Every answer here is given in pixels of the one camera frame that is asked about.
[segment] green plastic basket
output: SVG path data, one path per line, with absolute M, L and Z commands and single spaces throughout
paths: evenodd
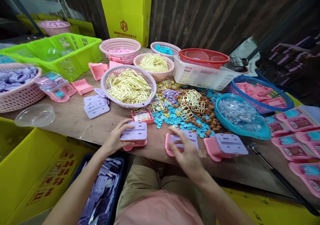
M 89 70 L 89 62 L 98 63 L 102 60 L 99 49 L 101 41 L 89 36 L 62 33 L 2 49 L 0 54 L 16 62 L 34 64 L 43 70 L 42 73 L 55 71 L 68 81 L 74 81 Z M 48 61 L 50 48 L 71 52 L 56 60 Z

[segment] teal plastic bowl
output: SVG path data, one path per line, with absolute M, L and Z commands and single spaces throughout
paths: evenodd
M 216 101 L 216 105 L 215 105 L 215 114 L 216 114 L 216 118 L 218 119 L 218 121 L 220 122 L 221 126 L 223 126 L 225 129 L 228 129 L 229 131 L 231 131 L 232 133 L 241 135 L 241 136 L 246 136 L 246 137 L 254 137 L 257 139 L 261 139 L 261 140 L 270 140 L 271 139 L 271 131 L 268 127 L 268 125 L 263 122 L 262 124 L 262 130 L 257 132 L 257 133 L 250 133 L 248 131 L 245 131 L 239 127 L 237 127 L 236 125 L 234 125 L 233 123 L 229 122 L 220 112 L 219 108 L 218 108 L 218 104 L 220 100 L 225 100 L 228 98 L 232 98 L 236 99 L 237 101 L 241 102 L 241 103 L 248 103 L 245 99 L 243 99 L 242 97 L 232 94 L 232 93 L 225 93 L 223 94 L 221 97 L 219 97 Z

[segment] red plastic basket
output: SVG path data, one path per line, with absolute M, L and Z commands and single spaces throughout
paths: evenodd
M 179 56 L 183 62 L 214 69 L 219 69 L 223 64 L 228 63 L 230 60 L 230 57 L 223 53 L 195 48 L 181 50 Z

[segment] wooden table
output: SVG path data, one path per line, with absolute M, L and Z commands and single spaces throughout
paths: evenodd
M 150 51 L 150 49 L 142 48 L 140 53 Z M 93 79 L 90 70 L 79 79 L 83 78 L 92 86 L 100 87 L 100 81 Z M 83 98 L 94 94 L 94 91 L 83 96 L 76 93 L 66 103 L 54 102 L 49 97 L 42 99 L 39 103 L 49 103 L 53 105 L 56 114 L 55 121 L 42 129 L 102 145 L 108 138 L 110 132 L 121 120 L 131 118 L 131 109 L 120 107 L 111 102 L 109 112 L 94 119 L 89 119 L 83 109 Z M 1 114 L 1 116 L 14 120 L 19 112 L 20 111 L 4 113 Z M 165 135 L 168 133 L 168 127 L 169 125 L 166 123 L 163 123 L 161 129 L 157 129 L 156 124 L 148 125 L 148 144 L 145 147 L 133 148 L 130 153 L 177 165 L 175 158 L 169 157 L 164 148 Z M 309 202 L 320 206 L 320 199 L 313 196 L 300 178 L 289 170 L 287 160 L 270 141 L 262 141 L 248 137 L 241 137 L 241 139 L 245 145 L 255 142 L 257 144 L 256 148 L 271 165 L 278 169 Z M 212 176 L 293 197 L 270 172 L 262 160 L 252 151 L 249 151 L 249 155 L 247 156 L 222 159 L 221 162 L 217 163 L 208 156 L 203 144 L 203 139 L 200 137 L 198 137 L 198 144 L 199 156 L 202 159 L 202 163 Z

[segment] pink shirt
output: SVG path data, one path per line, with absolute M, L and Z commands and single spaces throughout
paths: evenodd
M 164 190 L 144 197 L 126 207 L 118 215 L 115 225 L 203 225 L 192 204 Z

